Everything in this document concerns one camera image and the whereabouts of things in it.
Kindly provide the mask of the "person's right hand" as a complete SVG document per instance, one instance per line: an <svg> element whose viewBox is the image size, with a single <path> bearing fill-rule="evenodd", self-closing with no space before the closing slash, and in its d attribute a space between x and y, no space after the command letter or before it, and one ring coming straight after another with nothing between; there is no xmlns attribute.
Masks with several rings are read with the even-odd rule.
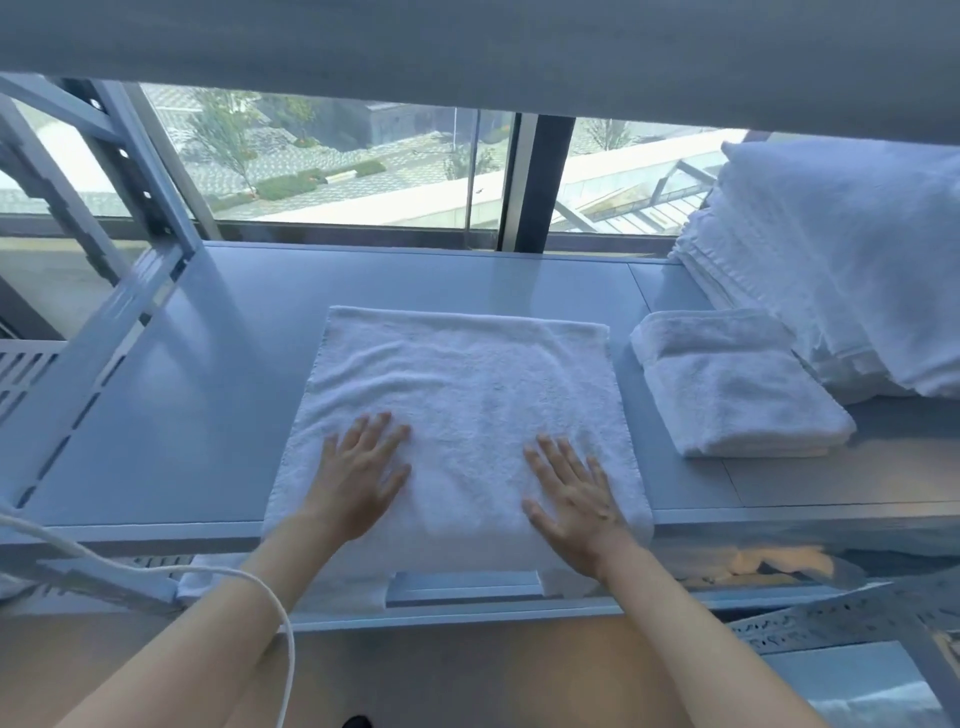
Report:
<svg viewBox="0 0 960 728"><path fill-rule="evenodd" d="M574 467L574 484L552 487L542 484L536 473L536 456L543 464L543 455L535 445L523 449L524 459L533 473L542 495L544 506L534 496L523 501L535 501L558 523L558 535L540 535L560 559L577 574L609 585L611 567L618 555L635 543L629 525L615 504L598 504L593 498L590 457L582 459L565 437L553 438L557 443L568 443L567 458Z"/></svg>

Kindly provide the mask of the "person's left hand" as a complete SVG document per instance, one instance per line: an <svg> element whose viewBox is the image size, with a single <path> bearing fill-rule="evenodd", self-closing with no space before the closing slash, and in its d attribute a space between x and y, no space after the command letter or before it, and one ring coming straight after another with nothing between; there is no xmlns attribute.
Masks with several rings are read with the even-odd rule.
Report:
<svg viewBox="0 0 960 728"><path fill-rule="evenodd" d="M316 521L338 547L362 537L387 512L392 501L384 501L385 481L397 467L406 464L398 460L397 453L409 438L411 427L393 425L393 419L388 430L392 458L366 457L366 425L374 416L360 416L343 434L331 434L339 435L339 472L323 474L321 449L317 472L301 506L301 511Z"/></svg>

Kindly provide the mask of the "large white spread towel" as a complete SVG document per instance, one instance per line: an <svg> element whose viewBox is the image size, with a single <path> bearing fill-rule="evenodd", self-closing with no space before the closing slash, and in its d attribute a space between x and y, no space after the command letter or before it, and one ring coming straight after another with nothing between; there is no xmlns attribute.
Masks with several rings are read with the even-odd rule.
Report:
<svg viewBox="0 0 960 728"><path fill-rule="evenodd" d="M331 306L264 536L303 501L324 438L382 411L412 428L397 451L410 479L320 578L563 569L522 512L523 498L543 495L522 454L539 434L596 457L634 537L652 539L604 324Z"/></svg>

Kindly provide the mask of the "person's right forearm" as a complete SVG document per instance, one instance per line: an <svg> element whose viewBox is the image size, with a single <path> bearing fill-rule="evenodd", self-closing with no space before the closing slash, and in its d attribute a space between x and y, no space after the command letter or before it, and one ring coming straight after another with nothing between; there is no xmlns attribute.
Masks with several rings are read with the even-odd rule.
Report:
<svg viewBox="0 0 960 728"><path fill-rule="evenodd" d="M695 728L830 728L627 533L604 540L597 575L662 661Z"/></svg>

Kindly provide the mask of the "person's left forearm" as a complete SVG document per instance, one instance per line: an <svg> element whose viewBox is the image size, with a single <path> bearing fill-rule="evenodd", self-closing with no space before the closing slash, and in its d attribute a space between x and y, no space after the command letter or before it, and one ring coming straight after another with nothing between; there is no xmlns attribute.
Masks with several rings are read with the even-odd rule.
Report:
<svg viewBox="0 0 960 728"><path fill-rule="evenodd" d="M377 516L296 514L243 564L290 609ZM282 624L257 584L227 577L66 714L55 728L222 728Z"/></svg>

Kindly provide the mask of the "small folded white towel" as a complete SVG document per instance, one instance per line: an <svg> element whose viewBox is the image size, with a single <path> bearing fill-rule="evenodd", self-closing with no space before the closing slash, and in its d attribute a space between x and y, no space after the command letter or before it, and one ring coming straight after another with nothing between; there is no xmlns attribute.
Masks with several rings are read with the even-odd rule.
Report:
<svg viewBox="0 0 960 728"><path fill-rule="evenodd" d="M851 439L855 420L791 343L789 331L757 309L657 311L630 334L684 458L823 456Z"/></svg>

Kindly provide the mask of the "cream towels under shelf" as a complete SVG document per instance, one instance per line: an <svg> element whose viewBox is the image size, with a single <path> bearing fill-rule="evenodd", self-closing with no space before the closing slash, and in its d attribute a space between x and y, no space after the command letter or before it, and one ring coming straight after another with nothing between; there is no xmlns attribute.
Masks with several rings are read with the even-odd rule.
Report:
<svg viewBox="0 0 960 728"><path fill-rule="evenodd" d="M662 546L654 551L666 570L684 586L707 588L734 584L742 577L774 575L806 577L831 585L839 574L834 559L820 546Z"/></svg>

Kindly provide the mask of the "dark window mullion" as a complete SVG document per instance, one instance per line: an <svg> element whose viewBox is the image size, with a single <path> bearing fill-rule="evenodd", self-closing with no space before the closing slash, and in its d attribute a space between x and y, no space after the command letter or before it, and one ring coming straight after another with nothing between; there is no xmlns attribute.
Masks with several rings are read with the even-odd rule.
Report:
<svg viewBox="0 0 960 728"><path fill-rule="evenodd" d="M517 113L508 145L496 250L542 254L546 249L577 119Z"/></svg>

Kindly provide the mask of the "pile of white towels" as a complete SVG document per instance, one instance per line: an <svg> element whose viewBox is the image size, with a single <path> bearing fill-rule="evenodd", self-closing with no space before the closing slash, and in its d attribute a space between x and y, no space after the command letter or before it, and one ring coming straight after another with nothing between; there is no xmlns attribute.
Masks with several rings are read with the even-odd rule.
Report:
<svg viewBox="0 0 960 728"><path fill-rule="evenodd" d="M761 309L842 403L960 400L960 146L726 143L670 258L716 310Z"/></svg>

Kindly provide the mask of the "grey roller blind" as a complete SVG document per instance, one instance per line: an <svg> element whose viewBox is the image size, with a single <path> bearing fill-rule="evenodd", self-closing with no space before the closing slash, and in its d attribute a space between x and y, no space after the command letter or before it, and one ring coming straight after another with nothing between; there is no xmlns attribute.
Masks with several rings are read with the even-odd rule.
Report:
<svg viewBox="0 0 960 728"><path fill-rule="evenodd" d="M0 71L960 145L960 0L0 0Z"/></svg>

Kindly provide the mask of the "perforated grey metal bracket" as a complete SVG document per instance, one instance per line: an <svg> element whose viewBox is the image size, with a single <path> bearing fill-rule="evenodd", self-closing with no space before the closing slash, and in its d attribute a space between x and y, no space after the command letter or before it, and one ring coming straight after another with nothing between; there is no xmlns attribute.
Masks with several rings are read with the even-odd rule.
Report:
<svg viewBox="0 0 960 728"><path fill-rule="evenodd" d="M960 569L904 577L728 625L760 655L960 632Z"/></svg>

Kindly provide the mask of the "grey metal rack frame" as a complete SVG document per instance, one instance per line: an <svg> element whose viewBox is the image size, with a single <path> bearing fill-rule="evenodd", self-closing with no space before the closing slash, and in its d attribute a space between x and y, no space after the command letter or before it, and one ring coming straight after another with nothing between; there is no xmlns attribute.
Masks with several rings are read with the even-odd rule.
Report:
<svg viewBox="0 0 960 728"><path fill-rule="evenodd" d="M97 216L23 112L72 128L126 216ZM74 241L109 286L71 338L0 275L0 513L23 507L90 411L159 298L204 248L192 219L197 191L171 173L155 140L162 126L135 83L0 72L0 173Z"/></svg>

